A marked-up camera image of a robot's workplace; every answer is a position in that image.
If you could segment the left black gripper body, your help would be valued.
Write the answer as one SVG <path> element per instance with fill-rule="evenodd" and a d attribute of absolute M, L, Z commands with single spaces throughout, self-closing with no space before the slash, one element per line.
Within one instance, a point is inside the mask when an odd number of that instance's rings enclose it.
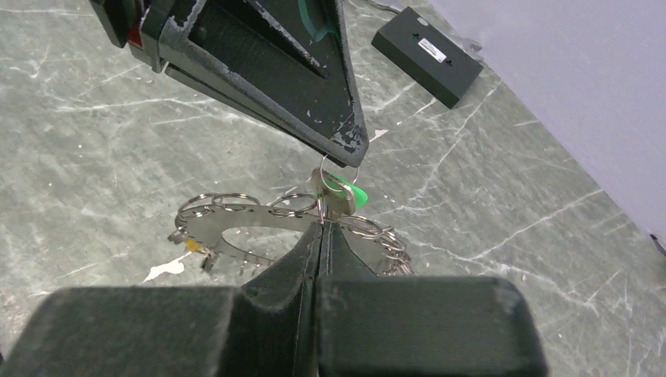
<path fill-rule="evenodd" d="M 169 0 L 90 0 L 93 11 L 110 42 L 160 73 L 165 60 L 159 53 L 159 37 L 172 8 Z"/>

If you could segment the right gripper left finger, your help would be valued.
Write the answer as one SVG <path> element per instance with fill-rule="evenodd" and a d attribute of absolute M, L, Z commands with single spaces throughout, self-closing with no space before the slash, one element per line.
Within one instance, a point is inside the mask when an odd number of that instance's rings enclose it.
<path fill-rule="evenodd" d="M 313 274 L 323 235 L 242 287 L 70 287 L 34 312 L 4 376 L 314 376 Z"/>

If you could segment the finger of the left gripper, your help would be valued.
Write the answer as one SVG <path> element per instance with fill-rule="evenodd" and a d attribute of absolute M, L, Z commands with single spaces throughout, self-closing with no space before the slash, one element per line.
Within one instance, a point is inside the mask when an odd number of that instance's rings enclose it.
<path fill-rule="evenodd" d="M 369 140 L 341 2 L 176 1 L 159 53 L 237 90 L 339 166 L 360 166 Z"/>
<path fill-rule="evenodd" d="M 302 142 L 304 145 L 312 148 L 313 146 L 310 143 L 307 143 L 302 137 L 295 134 L 292 130 L 287 128 L 287 124 L 282 120 L 276 117 L 273 114 L 270 114 L 265 109 L 259 107 L 254 102 L 250 101 L 246 97 L 242 96 L 240 92 L 233 89 L 232 87 L 226 86 L 226 89 L 230 89 L 228 93 L 220 92 L 212 86 L 207 85 L 196 77 L 190 75 L 188 72 L 183 71 L 179 67 L 169 64 L 166 67 L 165 74 L 169 75 L 172 79 L 179 81 L 180 83 L 198 91 L 202 94 L 207 95 L 208 97 L 214 98 L 215 100 L 228 105 L 231 108 L 248 115 L 251 118 L 257 119 L 258 121 L 265 123 L 289 136 L 294 137 L 296 140 Z"/>

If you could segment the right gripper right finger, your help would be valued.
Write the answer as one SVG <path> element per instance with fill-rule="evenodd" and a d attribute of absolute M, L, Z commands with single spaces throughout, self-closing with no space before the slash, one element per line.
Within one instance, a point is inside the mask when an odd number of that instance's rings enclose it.
<path fill-rule="evenodd" d="M 376 276 L 332 223 L 320 250 L 320 375 L 548 375 L 529 305 L 509 280 Z"/>

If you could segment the large metal keyring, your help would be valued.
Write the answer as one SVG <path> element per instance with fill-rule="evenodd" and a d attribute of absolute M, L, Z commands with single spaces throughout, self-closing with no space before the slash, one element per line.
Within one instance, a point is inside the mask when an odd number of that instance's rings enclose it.
<path fill-rule="evenodd" d="M 302 235 L 311 223 L 329 221 L 338 225 L 347 243 L 380 276 L 412 275 L 407 247 L 391 226 L 380 225 L 354 214 L 326 218 L 317 196 L 288 194 L 267 205 L 245 193 L 204 193 L 184 202 L 174 218 L 174 231 L 168 241 L 181 245 L 195 240 L 203 246 L 201 269 L 208 273 L 221 256 L 236 258 L 241 266 L 268 267 L 280 257 L 278 251 L 260 251 L 233 243 L 233 232 L 257 230 L 273 236 L 281 232 Z"/>

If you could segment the green key tag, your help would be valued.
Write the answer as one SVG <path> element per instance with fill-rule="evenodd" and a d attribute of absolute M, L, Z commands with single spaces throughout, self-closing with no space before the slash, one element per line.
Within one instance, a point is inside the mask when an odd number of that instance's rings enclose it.
<path fill-rule="evenodd" d="M 325 155 L 320 165 L 312 170 L 311 180 L 317 193 L 320 212 L 330 219 L 354 215 L 368 201 L 368 194 L 356 185 L 359 169 L 352 181 L 347 181 L 324 169 Z"/>

